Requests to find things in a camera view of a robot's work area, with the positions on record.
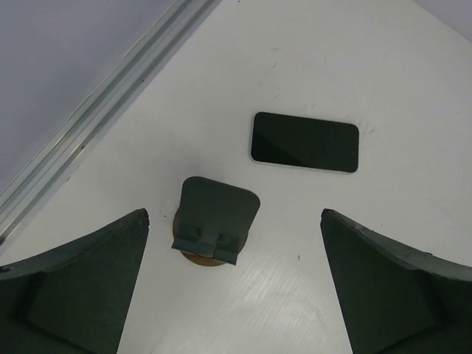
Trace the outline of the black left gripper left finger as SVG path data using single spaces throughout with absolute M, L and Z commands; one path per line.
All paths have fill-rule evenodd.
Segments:
M 2 353 L 116 353 L 149 233 L 137 209 L 1 267 Z

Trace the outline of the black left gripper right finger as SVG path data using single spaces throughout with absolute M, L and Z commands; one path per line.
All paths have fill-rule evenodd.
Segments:
M 471 268 L 324 209 L 324 249 L 354 353 L 470 353 Z

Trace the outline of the dark grey phone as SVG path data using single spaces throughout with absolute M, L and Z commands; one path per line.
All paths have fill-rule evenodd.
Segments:
M 252 191 L 193 176 L 182 184 L 172 248 L 202 266 L 237 264 L 260 208 Z

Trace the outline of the black phone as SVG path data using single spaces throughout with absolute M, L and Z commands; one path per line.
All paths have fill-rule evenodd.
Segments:
M 354 124 L 259 112 L 254 116 L 250 156 L 267 164 L 354 173 L 359 144 Z

